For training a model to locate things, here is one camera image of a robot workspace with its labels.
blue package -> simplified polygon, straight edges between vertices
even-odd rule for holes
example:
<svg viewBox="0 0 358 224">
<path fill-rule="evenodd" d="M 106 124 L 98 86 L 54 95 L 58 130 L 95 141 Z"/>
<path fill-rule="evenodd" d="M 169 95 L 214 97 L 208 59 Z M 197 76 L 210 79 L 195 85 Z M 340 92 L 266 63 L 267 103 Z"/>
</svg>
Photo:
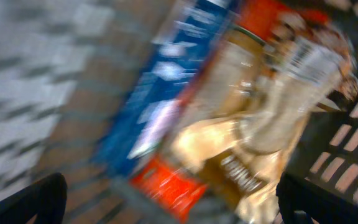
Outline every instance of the blue package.
<svg viewBox="0 0 358 224">
<path fill-rule="evenodd" d="M 175 98 L 215 49 L 240 1 L 197 0 L 183 11 L 184 21 L 175 21 L 173 41 L 156 46 L 95 157 L 107 163 L 110 175 L 130 175 L 140 157 L 168 130 L 176 112 Z"/>
</svg>

brown label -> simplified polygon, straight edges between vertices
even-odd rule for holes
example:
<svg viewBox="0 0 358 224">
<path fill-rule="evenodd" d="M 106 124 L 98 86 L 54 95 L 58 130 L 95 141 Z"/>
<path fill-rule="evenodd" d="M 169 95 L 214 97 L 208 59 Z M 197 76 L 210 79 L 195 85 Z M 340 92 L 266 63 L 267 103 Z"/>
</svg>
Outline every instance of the brown label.
<svg viewBox="0 0 358 224">
<path fill-rule="evenodd" d="M 232 208 L 237 207 L 242 197 L 267 185 L 267 181 L 256 177 L 231 149 L 208 159 L 198 176 L 223 196 Z"/>
</svg>

